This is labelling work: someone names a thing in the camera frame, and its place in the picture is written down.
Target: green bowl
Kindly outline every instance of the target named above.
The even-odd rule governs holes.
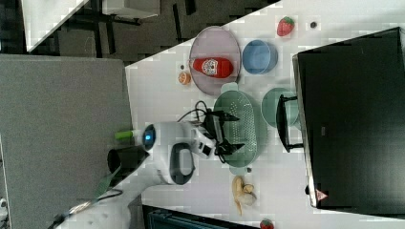
[[[263,119],[266,121],[268,125],[274,128],[277,128],[276,122],[277,104],[281,94],[283,94],[285,97],[295,96],[295,94],[288,89],[274,88],[268,91],[262,100]],[[295,125],[299,113],[297,100],[286,102],[286,113],[288,126]]]
[[[245,145],[232,155],[224,156],[224,159],[230,166],[243,168],[257,156],[260,108],[251,102],[248,94],[238,90],[236,83],[223,85],[222,92],[215,102],[214,111],[224,111],[240,118],[239,121],[224,123],[224,136],[231,144]]]

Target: pink plate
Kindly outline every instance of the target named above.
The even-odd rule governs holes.
[[[210,77],[190,68],[197,87],[205,94],[218,96],[223,84],[236,81],[241,69],[241,52],[233,34],[221,27],[208,27],[201,31],[191,47],[190,59],[205,57],[223,57],[233,64],[232,74],[225,79]]]

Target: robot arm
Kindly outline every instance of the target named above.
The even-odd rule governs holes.
[[[57,229],[127,229],[131,216],[128,205],[148,187],[184,184],[193,175],[192,152],[208,157],[215,140],[188,122],[162,122],[148,126],[141,145],[149,156],[135,172],[95,201],[76,206],[60,217]]]

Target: black monitor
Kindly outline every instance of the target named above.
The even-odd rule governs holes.
[[[294,56],[312,206],[405,217],[405,72],[394,28]]]

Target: ketchup bottle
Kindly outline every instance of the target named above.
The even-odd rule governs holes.
[[[222,57],[191,59],[189,64],[194,70],[215,78],[227,78],[233,72],[232,63]]]

